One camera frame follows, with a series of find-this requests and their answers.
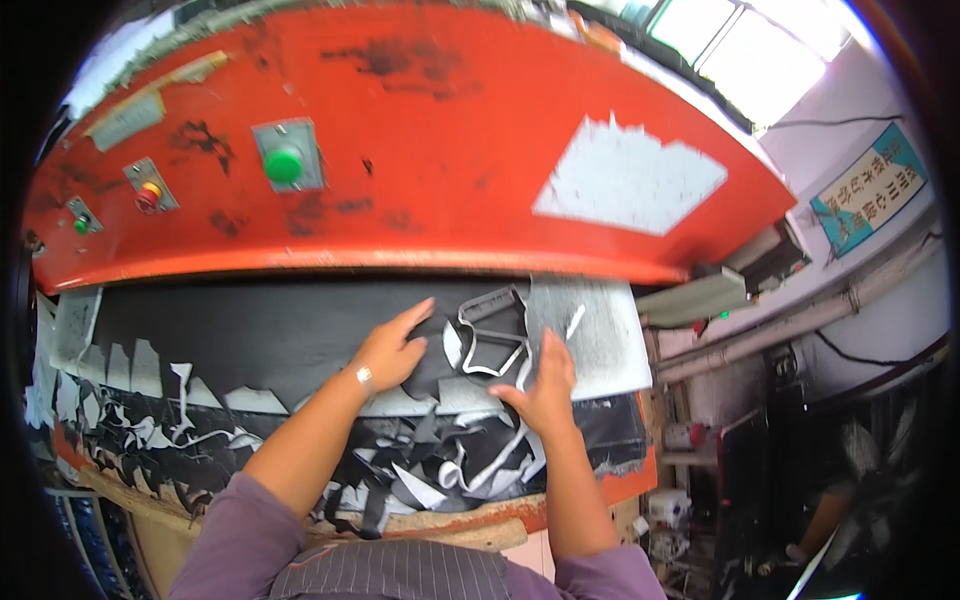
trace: black leather sheet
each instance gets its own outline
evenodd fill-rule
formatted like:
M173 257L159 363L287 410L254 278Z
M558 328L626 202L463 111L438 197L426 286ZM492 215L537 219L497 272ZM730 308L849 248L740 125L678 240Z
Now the black leather sheet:
M292 411L349 361L371 329L433 296L434 315L412 333L427 337L426 356L403 388L414 397L438 397L437 379L456 374L444 356L444 323L456 321L463 302L511 283L529 285L485 277L355 276L107 288L93 343L121 344L133 356L136 339L149 340L161 366L193 363L191 375L219 398L243 386L270 390ZM491 321L518 325L516 315ZM502 354L483 345L477 360L502 362ZM167 368L160 371L164 394L177 397L179 380Z

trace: black cable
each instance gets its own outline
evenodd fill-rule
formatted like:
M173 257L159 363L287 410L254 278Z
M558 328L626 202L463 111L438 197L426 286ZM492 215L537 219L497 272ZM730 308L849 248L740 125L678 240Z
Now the black cable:
M837 345L831 342L830 339L826 335L824 335L824 332L821 331L820 329L816 329L813 333L818 338L820 338L821 342L827 345L827 348L830 348L831 350L836 352L838 356L840 356L841 358L845 358L851 361L852 363L863 363L865 365L877 365L878 367L905 367L913 364L913 361L909 361L909 360L875 360L873 358L862 358L860 356L852 356L850 354L847 354L845 351L841 350L840 348L838 348Z
M833 127L835 125L847 125L848 123L858 123L860 121L897 121L902 118L903 118L902 114L892 114L886 117L878 117L878 116L852 117L850 119L841 119L840 121L822 121L819 119L800 119L798 121L780 121L778 123L774 123L773 125L765 129L779 130L785 127L800 127L800 126Z

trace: red emergency stop button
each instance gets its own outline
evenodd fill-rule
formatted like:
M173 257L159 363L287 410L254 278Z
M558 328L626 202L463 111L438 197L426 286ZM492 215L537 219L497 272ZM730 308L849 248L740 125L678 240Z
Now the red emergency stop button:
M133 202L140 209L140 212L152 215L156 212L156 201L159 200L161 193L160 188L156 185L144 183Z

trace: window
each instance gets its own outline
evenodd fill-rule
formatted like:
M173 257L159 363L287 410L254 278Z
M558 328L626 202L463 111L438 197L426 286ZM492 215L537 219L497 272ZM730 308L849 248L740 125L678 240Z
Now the window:
M621 17L631 4L598 2L617 3ZM760 126L797 104L850 39L824 0L665 0L654 10L647 33Z
M746 11L704 60L700 73L748 118L770 125L797 104L825 69L809 48Z
M730 0L671 0L654 17L649 33L693 64L736 8Z

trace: small green button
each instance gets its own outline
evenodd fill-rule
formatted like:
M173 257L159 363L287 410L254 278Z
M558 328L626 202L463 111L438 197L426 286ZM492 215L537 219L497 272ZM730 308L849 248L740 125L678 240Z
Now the small green button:
M270 181L290 184L303 174L303 161L295 150L272 150L263 159L263 172Z
M80 217L74 221L73 229L75 229L80 235L86 235L86 232L89 229L87 226L86 217Z

